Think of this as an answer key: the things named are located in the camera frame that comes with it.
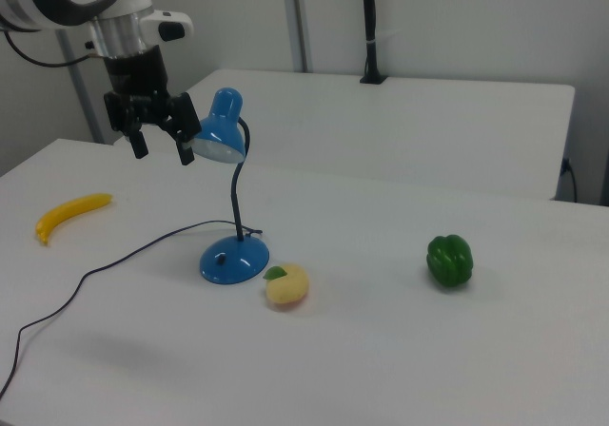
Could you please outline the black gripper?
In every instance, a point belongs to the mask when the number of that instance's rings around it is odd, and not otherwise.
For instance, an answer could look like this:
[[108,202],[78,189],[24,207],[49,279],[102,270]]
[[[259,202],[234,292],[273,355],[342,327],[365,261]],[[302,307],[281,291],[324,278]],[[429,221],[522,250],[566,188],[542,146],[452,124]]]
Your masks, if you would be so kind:
[[104,60],[111,91],[104,103],[113,130],[122,133],[136,159],[148,155],[142,126],[160,127],[176,140],[182,165],[195,160],[192,139],[200,132],[199,118],[190,95],[167,90],[167,72],[160,48],[129,57]]

